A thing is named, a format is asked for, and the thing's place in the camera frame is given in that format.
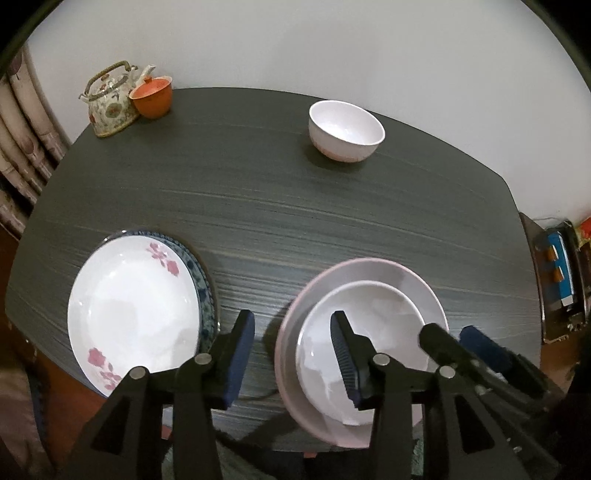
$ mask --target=white bowl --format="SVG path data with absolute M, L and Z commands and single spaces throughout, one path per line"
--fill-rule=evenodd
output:
M 384 127 L 367 110 L 352 103 L 322 100 L 310 107 L 308 122 L 314 146 L 332 160 L 365 160 L 384 141 Z
M 345 425 L 367 425 L 374 411 L 359 411 L 350 401 L 330 338 L 330 317 L 337 310 L 345 312 L 353 331 L 368 337 L 377 352 L 417 370 L 425 370 L 429 360 L 417 348 L 425 324 L 404 293 L 372 280 L 333 290 L 306 317 L 295 353 L 295 368 L 306 397 L 323 415 Z

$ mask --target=teapot spout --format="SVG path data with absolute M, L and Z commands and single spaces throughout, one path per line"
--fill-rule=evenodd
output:
M 156 68 L 156 65 L 148 65 L 146 68 L 144 68 L 142 70 L 141 75 L 135 81 L 134 86 L 137 87 L 138 85 L 141 85 L 144 82 L 144 78 L 146 78 L 150 73 L 152 73 L 155 68 Z

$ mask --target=white plate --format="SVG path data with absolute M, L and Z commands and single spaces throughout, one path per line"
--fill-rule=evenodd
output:
M 331 291 L 306 317 L 295 351 L 306 397 L 323 415 L 345 425 L 367 425 L 373 422 L 374 411 L 359 411 L 350 401 L 330 339 L 330 317 L 337 310 L 345 312 L 353 331 L 368 337 L 377 352 L 417 370 L 425 370 L 428 364 L 427 354 L 418 346 L 423 318 L 404 293 L 372 280 Z
M 187 267 L 162 242 L 124 236 L 96 250 L 68 302 L 72 351 L 86 378 L 108 396 L 127 372 L 177 368 L 200 332 L 199 299 Z

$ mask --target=floral teapot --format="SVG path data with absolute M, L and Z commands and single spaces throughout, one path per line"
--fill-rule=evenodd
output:
M 111 76 L 111 71 L 119 67 L 125 67 L 126 72 L 123 75 Z M 109 137 L 120 132 L 139 117 L 138 111 L 129 99 L 129 93 L 154 69 L 154 65 L 148 65 L 139 78 L 134 79 L 137 66 L 119 61 L 88 81 L 86 90 L 79 99 L 88 104 L 88 117 L 97 137 Z M 102 83 L 90 91 L 97 80 L 101 80 Z

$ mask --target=white wall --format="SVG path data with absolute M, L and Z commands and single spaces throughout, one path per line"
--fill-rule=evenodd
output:
M 175 87 L 353 102 L 495 170 L 531 217 L 591 213 L 591 95 L 520 0 L 65 0 L 29 46 L 72 141 L 87 80 L 127 59 Z

